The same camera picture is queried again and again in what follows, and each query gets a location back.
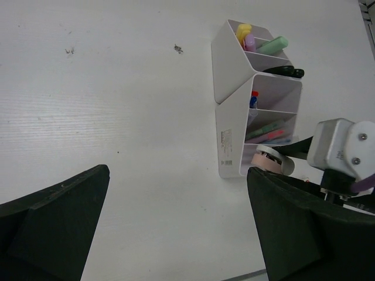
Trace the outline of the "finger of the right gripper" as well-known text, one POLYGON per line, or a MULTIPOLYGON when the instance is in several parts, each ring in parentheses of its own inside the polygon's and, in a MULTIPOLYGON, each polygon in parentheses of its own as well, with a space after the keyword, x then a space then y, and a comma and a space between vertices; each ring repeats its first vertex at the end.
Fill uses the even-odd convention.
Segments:
POLYGON ((289 145, 273 147, 278 153, 288 157, 306 160, 313 137, 295 142, 289 145))

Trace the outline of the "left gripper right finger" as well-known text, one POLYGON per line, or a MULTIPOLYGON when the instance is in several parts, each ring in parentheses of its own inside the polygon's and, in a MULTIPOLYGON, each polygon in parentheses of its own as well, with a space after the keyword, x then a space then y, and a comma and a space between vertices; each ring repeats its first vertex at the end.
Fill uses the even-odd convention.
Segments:
POLYGON ((317 184, 251 167, 251 208, 269 280, 373 280, 374 217, 325 201, 317 184))

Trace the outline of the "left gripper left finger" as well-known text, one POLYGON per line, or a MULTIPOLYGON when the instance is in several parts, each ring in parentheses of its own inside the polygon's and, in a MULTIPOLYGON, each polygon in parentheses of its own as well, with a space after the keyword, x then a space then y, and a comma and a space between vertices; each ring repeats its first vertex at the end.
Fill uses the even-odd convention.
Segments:
POLYGON ((97 165, 1 204, 1 280, 80 280, 109 182, 97 165))

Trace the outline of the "pink pen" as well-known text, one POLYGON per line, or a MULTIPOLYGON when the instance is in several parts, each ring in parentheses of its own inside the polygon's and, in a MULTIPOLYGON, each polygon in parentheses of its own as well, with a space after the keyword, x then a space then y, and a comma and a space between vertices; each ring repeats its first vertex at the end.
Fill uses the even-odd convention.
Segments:
POLYGON ((279 138, 280 136, 283 136, 285 134, 285 130, 277 130, 277 131, 272 131, 269 132, 265 135, 262 135, 259 137, 260 142, 268 141, 268 140, 273 140, 276 138, 279 138))

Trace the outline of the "dark green pen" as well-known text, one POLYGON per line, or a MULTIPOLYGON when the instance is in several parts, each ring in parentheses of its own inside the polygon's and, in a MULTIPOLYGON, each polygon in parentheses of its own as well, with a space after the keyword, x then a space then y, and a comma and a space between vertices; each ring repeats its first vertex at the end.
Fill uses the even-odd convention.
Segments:
POLYGON ((284 120, 275 121, 273 123, 270 123, 268 125, 261 127, 260 129, 247 133, 245 140, 249 140, 249 139, 264 135, 276 129, 282 128, 284 125, 285 125, 284 120))

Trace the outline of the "blue pen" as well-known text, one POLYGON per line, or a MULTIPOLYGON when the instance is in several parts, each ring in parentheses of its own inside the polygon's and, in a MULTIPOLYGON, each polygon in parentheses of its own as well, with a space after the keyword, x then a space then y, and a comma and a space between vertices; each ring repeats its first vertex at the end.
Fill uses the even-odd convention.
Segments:
POLYGON ((255 96, 252 96, 250 98, 250 103, 249 103, 250 109, 257 109, 257 101, 258 101, 258 98, 255 96))

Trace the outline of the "black handled scissors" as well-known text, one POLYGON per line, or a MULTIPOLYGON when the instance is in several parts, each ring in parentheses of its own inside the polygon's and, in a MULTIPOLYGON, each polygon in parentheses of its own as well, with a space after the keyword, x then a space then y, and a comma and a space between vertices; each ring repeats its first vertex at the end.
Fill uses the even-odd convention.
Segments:
POLYGON ((272 67, 264 70, 263 72, 292 78, 302 78, 305 75, 305 71, 303 69, 295 68, 294 66, 272 67))

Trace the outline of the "green highlighter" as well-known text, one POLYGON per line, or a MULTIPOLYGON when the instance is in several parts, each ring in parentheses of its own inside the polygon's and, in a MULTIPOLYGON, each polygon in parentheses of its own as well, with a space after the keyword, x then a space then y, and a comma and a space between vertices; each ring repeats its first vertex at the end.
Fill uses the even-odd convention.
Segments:
POLYGON ((275 53, 284 50, 286 47, 288 47, 288 45, 289 41, 285 37, 278 36, 275 39, 267 43, 264 43, 262 46, 260 46, 257 49, 257 53, 271 56, 275 53))

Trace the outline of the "purple highlighter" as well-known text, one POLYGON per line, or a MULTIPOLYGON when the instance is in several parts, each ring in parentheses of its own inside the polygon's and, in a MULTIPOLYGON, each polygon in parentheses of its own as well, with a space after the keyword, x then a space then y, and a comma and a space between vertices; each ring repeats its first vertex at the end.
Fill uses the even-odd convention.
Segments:
POLYGON ((249 33, 243 40, 244 50, 247 52, 256 52, 255 37, 249 33))

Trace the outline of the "yellow highlighter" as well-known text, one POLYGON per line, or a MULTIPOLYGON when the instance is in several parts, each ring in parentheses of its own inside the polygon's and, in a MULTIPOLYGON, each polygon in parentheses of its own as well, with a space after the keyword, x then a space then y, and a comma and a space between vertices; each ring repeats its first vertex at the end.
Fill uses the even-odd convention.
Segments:
POLYGON ((251 33, 252 26, 247 23, 239 24, 236 30, 236 38, 238 39, 240 45, 244 46, 244 40, 247 35, 251 33))

